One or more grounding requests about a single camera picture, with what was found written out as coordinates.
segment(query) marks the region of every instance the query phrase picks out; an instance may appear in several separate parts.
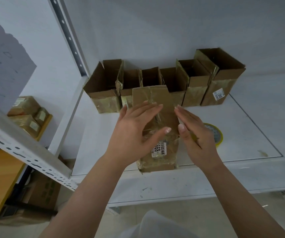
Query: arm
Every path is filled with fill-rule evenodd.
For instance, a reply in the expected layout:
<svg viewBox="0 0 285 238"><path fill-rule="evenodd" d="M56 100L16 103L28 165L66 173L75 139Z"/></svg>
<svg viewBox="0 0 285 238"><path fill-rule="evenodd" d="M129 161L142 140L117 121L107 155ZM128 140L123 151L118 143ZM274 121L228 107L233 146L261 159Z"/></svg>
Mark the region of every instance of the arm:
<svg viewBox="0 0 285 238"><path fill-rule="evenodd" d="M188 155L212 185L238 237L285 237L285 230L226 168L217 154L212 132L200 118L182 107L175 109L184 124L179 125ZM191 130L197 137L194 142Z"/></svg>
<svg viewBox="0 0 285 238"><path fill-rule="evenodd" d="M94 237L106 205L124 169L145 156L171 128L164 127L143 140L146 124L162 105L135 106L121 109L119 119L105 154L97 161L76 189L65 207L51 221L40 237Z"/></svg>

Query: cardboard packaging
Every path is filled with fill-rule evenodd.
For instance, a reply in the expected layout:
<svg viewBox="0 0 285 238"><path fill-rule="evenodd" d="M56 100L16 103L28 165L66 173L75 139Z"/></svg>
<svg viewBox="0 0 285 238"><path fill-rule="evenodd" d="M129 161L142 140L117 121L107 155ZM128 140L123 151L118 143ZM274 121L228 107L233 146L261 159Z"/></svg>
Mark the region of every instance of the cardboard packaging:
<svg viewBox="0 0 285 238"><path fill-rule="evenodd" d="M45 176L44 174L34 171L31 173L30 183L25 188L25 193L21 202L36 205L42 208L54 209L61 184ZM50 221L51 215L30 211L17 210L13 215L0 216L0 225L23 226L30 224L40 224Z"/></svg>
<svg viewBox="0 0 285 238"><path fill-rule="evenodd" d="M189 83L189 77L179 61L176 60L175 68L162 68L160 72L172 96L174 107L177 105L182 106L185 91Z"/></svg>
<svg viewBox="0 0 285 238"><path fill-rule="evenodd" d="M8 112L8 116L16 115L32 115L34 116L40 105L32 96L21 96L18 97L16 102L13 104L12 108Z"/></svg>
<svg viewBox="0 0 285 238"><path fill-rule="evenodd" d="M37 112L37 114L34 116L34 120L37 121L37 123L42 127L44 121L48 116L49 116L48 111L45 108L41 107Z"/></svg>
<svg viewBox="0 0 285 238"><path fill-rule="evenodd" d="M142 87L142 71L141 69L124 70L124 79L119 80L116 84L117 92L121 95L121 103L127 105L128 109L132 108L132 89Z"/></svg>
<svg viewBox="0 0 285 238"><path fill-rule="evenodd" d="M166 85L132 89L133 105L141 104L145 100L149 103L163 104L163 109L145 126L142 132L144 138L151 137L157 130L166 126L171 127L172 130L151 152L137 161L137 166L142 173L175 169L179 146L179 121L174 113L172 96Z"/></svg>
<svg viewBox="0 0 285 238"><path fill-rule="evenodd" d="M208 89L210 74L196 59L179 60L179 62L189 77L182 106L200 106Z"/></svg>
<svg viewBox="0 0 285 238"><path fill-rule="evenodd" d="M103 63L97 64L91 78L84 85L84 91L92 99L100 114L117 113L121 109L116 82L117 79L123 80L123 67L124 62L121 59L103 60Z"/></svg>
<svg viewBox="0 0 285 238"><path fill-rule="evenodd" d="M33 119L32 115L18 115L9 117L15 124L21 127L32 138L36 138L40 131L40 125Z"/></svg>
<svg viewBox="0 0 285 238"><path fill-rule="evenodd" d="M197 49L194 55L211 75L201 106L222 104L245 65L221 48Z"/></svg>
<svg viewBox="0 0 285 238"><path fill-rule="evenodd" d="M159 67L143 69L142 73L142 85L143 87L163 85L164 80L161 76Z"/></svg>

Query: forearm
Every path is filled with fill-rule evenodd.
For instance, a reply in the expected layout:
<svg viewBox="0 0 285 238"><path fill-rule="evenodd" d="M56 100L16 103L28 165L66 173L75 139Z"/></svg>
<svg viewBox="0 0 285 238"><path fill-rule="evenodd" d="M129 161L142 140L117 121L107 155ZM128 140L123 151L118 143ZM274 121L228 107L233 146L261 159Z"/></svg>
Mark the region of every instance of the forearm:
<svg viewBox="0 0 285 238"><path fill-rule="evenodd" d="M123 168L102 156L41 237L94 237Z"/></svg>
<svg viewBox="0 0 285 238"><path fill-rule="evenodd" d="M238 237L285 237L285 230L223 164L204 171Z"/></svg>

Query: right hand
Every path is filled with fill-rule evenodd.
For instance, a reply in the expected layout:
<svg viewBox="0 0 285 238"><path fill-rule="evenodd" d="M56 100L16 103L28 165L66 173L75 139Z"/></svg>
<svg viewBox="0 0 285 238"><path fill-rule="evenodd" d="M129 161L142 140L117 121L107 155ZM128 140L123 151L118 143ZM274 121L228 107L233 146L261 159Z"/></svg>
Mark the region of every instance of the right hand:
<svg viewBox="0 0 285 238"><path fill-rule="evenodd" d="M175 108L175 113L183 122L178 126L180 138L184 141L192 162L203 172L223 164L216 151L213 132L204 126L202 120L181 106ZM189 130L196 135L196 142Z"/></svg>

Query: white cloth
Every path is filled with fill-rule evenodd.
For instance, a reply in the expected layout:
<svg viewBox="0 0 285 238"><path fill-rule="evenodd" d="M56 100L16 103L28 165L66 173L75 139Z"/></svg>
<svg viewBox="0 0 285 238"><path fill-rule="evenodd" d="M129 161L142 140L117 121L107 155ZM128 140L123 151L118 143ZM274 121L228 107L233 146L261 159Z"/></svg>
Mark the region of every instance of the white cloth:
<svg viewBox="0 0 285 238"><path fill-rule="evenodd" d="M159 215L154 210L148 211L141 223L123 231L117 238L198 238L191 231Z"/></svg>

